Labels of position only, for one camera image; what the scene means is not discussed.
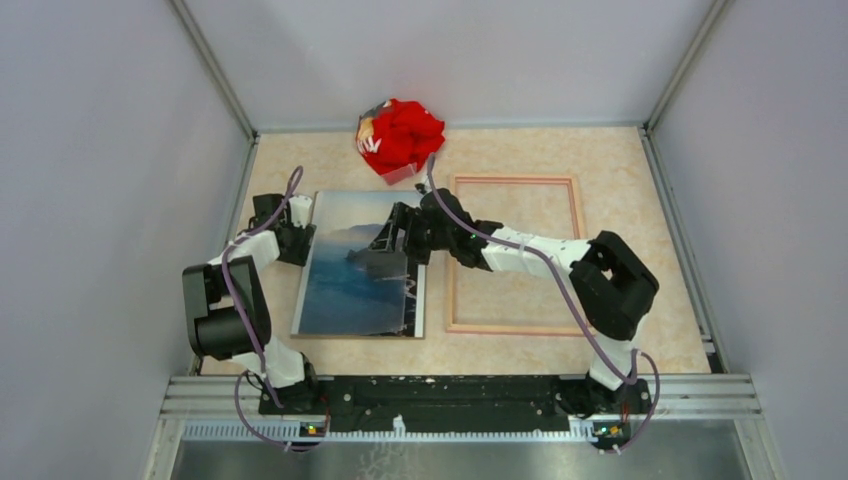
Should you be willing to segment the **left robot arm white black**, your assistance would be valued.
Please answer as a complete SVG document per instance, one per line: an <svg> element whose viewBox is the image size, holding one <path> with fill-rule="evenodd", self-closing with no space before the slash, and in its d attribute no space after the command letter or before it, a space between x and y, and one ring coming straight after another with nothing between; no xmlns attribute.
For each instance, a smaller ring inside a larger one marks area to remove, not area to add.
<svg viewBox="0 0 848 480"><path fill-rule="evenodd" d="M306 355L273 332L260 273L275 262L303 267L315 227L309 196L254 197L254 215L217 257L182 272L187 335L194 353L242 366L272 410L308 413L320 386Z"/></svg>

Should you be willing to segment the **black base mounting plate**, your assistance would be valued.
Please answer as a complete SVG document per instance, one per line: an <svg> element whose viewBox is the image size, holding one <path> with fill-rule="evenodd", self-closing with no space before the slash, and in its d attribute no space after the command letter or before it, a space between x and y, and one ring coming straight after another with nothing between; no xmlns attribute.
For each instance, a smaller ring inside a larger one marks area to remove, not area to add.
<svg viewBox="0 0 848 480"><path fill-rule="evenodd" d="M320 377L320 397L305 412L262 415L329 419L333 433L383 432L401 418L412 433L528 433L566 431L594 415L648 412L644 380L611 391L587 376L335 376Z"/></svg>

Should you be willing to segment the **landscape photo print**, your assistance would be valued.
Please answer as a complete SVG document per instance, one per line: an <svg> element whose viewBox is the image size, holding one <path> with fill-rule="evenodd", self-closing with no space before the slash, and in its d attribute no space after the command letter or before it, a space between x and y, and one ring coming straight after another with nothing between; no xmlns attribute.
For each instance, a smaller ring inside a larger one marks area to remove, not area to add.
<svg viewBox="0 0 848 480"><path fill-rule="evenodd" d="M316 193L316 230L301 276L294 337L424 336L425 303L417 290L426 284L426 268L400 251L368 249L395 203L419 201L414 191Z"/></svg>

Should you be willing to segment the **pink wooden picture frame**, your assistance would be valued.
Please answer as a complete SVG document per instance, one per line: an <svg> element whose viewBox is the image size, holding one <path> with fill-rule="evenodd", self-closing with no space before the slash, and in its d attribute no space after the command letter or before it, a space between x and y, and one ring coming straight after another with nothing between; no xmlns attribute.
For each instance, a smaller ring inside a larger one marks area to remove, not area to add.
<svg viewBox="0 0 848 480"><path fill-rule="evenodd" d="M452 334L582 337L544 261L562 278L586 250L579 183L571 175L454 174L451 192L473 218L503 223L491 271L447 263L446 330Z"/></svg>

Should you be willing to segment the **aluminium front rail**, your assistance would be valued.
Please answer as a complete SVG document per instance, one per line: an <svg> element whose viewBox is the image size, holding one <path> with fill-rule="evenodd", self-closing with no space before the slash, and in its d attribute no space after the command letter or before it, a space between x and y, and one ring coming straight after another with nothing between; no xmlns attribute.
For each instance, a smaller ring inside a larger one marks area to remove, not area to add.
<svg viewBox="0 0 848 480"><path fill-rule="evenodd" d="M643 421L760 417L740 374L644 376L614 393L575 375L325 376L277 394L257 379L175 377L160 415L191 437L327 442L588 442L620 446Z"/></svg>

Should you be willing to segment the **crumpled red cloth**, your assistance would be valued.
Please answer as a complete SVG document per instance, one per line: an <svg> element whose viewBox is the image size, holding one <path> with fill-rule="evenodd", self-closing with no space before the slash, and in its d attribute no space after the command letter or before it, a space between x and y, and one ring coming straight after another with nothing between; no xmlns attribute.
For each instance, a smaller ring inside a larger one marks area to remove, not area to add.
<svg viewBox="0 0 848 480"><path fill-rule="evenodd" d="M445 142L446 123L418 101L390 98L359 116L355 146L387 184L417 174Z"/></svg>

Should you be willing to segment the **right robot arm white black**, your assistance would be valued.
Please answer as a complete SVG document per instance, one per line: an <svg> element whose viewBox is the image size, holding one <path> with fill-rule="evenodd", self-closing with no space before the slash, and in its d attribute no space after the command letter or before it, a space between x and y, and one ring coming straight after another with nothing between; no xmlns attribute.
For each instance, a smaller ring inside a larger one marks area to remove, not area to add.
<svg viewBox="0 0 848 480"><path fill-rule="evenodd" d="M402 253L415 265L426 265L433 252L445 251L470 269L554 281L594 352L583 384L560 402L572 415L612 412L637 383L640 353L634 341L660 285L614 232L576 240L520 232L473 219L448 189L440 188L425 194L417 207L395 203L367 250Z"/></svg>

